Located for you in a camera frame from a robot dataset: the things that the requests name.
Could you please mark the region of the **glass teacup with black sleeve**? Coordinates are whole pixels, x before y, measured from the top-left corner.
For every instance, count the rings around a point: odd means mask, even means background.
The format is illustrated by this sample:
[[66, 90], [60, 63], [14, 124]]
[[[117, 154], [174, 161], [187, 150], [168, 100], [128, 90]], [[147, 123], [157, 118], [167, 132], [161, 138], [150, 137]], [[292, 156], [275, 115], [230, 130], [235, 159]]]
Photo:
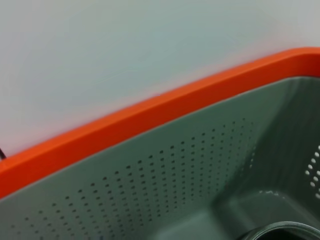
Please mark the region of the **glass teacup with black sleeve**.
[[280, 221], [248, 231], [237, 240], [320, 240], [320, 230], [304, 223]]

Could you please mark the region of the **grey-green perforated storage bin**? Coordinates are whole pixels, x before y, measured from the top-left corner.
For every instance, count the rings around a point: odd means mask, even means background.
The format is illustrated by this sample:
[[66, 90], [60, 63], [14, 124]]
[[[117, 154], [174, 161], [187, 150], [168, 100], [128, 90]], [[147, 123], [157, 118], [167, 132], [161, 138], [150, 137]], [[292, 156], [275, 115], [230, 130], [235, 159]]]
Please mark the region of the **grey-green perforated storage bin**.
[[210, 105], [0, 200], [0, 240], [237, 240], [281, 221], [320, 230], [320, 77]]

